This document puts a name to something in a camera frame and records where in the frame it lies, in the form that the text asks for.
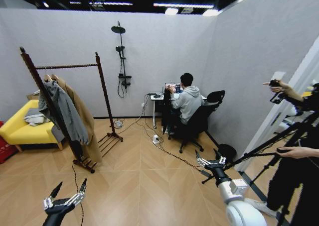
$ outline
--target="monitor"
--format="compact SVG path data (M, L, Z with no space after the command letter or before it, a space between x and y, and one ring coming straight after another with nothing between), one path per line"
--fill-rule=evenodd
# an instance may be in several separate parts
M165 88L170 85L174 89L174 93L180 93L180 83L165 83Z

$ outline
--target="shoe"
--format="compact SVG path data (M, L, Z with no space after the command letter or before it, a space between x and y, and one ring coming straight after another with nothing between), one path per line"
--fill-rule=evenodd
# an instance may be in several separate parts
M266 202L260 202L260 201L249 199L249 198L246 198L245 202L249 203L255 209L258 209L259 211L269 215L270 217L275 218L277 215L277 211L274 211L274 210L271 210L270 208L268 208Z

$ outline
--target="man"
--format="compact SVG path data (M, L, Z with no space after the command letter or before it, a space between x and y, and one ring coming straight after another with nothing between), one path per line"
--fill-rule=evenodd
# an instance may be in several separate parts
M176 101L172 101L171 105L174 109L180 110L180 116L177 119L184 125L187 125L187 122L195 111L202 105L204 105L204 100L201 97L199 88L192 86L194 78L190 73L184 73L180 77L180 86L183 88L183 92L179 94L179 97ZM174 99L174 90L172 87L168 86L167 88L170 92L170 98Z
M304 99L296 93L288 84L278 81L279 87L270 87L274 93L283 92L288 97L302 104L307 103L318 107L318 86L314 86L312 96ZM317 207L319 200L317 194L316 178L319 174L319 124L307 132L307 136L297 143L301 146L280 147L281 150L289 150L286 153L278 153L281 159L276 174L269 182L267 202L258 202L245 199L256 209L275 217L277 210L290 201L295 188L303 184L298 206L296 207L291 226L317 225Z

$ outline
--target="wooden clothes rack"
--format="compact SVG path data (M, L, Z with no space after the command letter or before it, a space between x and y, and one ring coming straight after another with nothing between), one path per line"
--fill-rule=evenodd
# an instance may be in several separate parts
M116 145L119 141L123 141L123 137L117 135L115 133L115 128L114 128L114 122L113 122L113 118L112 118L112 113L111 113L111 107L110 107L110 102L109 102L109 98L108 98L108 93L106 91L106 86L105 86L105 81L104 81L104 75L103 75L103 71L102 71L102 66L101 66L101 61L100 61L100 57L98 55L97 52L95 52L95 59L96 59L96 63L94 64L83 64L83 65L65 65L65 66L38 66L36 67L30 56L25 52L24 48L23 47L20 47L20 50L21 50L21 56L26 64L26 66L28 67L35 83L37 84L37 86L39 87L47 105L48 105L48 108L50 110L50 113L55 117L58 125L59 125L59 128L61 129L63 135L65 136L65 138L68 140L69 142L69 145L71 147L71 150L75 156L75 160L73 160L73 163L76 164L76 165L79 165L83 168L85 168L86 170L90 171L91 173L94 173L95 170L93 169L97 162L92 162L92 160L89 158L89 157L84 157L83 156L83 153L82 153L82 149L81 149L81 146L80 146L80 143L78 141L72 141L71 138L70 138L70 135L66 129L66 126L64 124L64 121L62 120L62 118L60 117L57 109L55 108L54 104L53 104L53 101L48 93L48 91L46 90L43 82L42 82L42 79L40 78L39 76L39 73L37 70L42 70L42 69L64 69L64 68L83 68L83 67L94 67L94 66L97 66L98 67L98 71L99 71L99 75L100 75L100 79L101 79L101 85L102 85L102 89L103 89L103 94L104 94L104 99L105 99L105 103L106 103L106 106L107 106L107 110L108 110L108 114L109 114L109 119L110 119L110 122L111 122L111 128L112 128L112 132L111 133L107 133L102 139L100 139L98 141L98 143L100 143L103 139L105 139L107 137L107 139L99 145L99 148L101 149L102 145L104 145L109 139L112 138L111 141L108 142L108 144L102 149L100 150L101 151L101 154L102 154L102 157L104 157L112 148L114 145ZM109 146L114 140L115 143L113 145L111 145L109 147L108 150L106 150L106 152L103 152L107 146Z

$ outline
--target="human hand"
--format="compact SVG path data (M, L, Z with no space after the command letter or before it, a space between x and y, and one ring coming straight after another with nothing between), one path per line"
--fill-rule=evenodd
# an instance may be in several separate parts
M287 83L284 83L283 81L281 80L276 80L280 87L272 87L270 86L270 90L274 93L278 93L278 92L287 92L291 89L291 87L287 84Z
M305 158L305 157L310 157L313 156L313 149L308 148L308 147L302 147L302 146L294 146L294 147L279 147L278 149L280 150L289 150L286 153L279 153L282 157L290 157L294 159L300 159L300 158Z
M174 89L170 85L167 86L167 90L169 90L171 94L174 93Z

